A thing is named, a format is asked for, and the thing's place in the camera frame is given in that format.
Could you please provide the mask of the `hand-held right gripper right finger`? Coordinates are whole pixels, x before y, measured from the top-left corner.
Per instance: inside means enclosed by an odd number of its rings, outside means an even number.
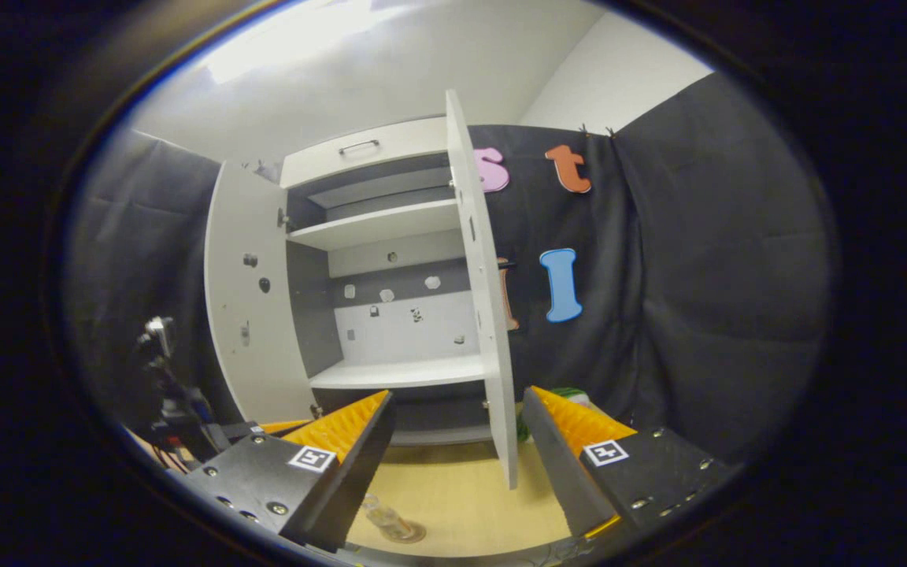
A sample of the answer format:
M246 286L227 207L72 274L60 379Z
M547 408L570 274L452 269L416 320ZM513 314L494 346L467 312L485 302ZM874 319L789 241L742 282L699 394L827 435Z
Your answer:
M573 537L627 546L690 513L741 472L666 427L637 431L529 387L522 416Z

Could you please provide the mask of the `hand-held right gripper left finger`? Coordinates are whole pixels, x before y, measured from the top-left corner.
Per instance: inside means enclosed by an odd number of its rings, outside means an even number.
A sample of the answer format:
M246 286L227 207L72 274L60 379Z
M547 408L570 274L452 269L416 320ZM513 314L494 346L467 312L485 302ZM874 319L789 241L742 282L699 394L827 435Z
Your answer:
M286 435L250 435L167 474L226 520L336 552L346 544L395 428L391 391L375 391Z

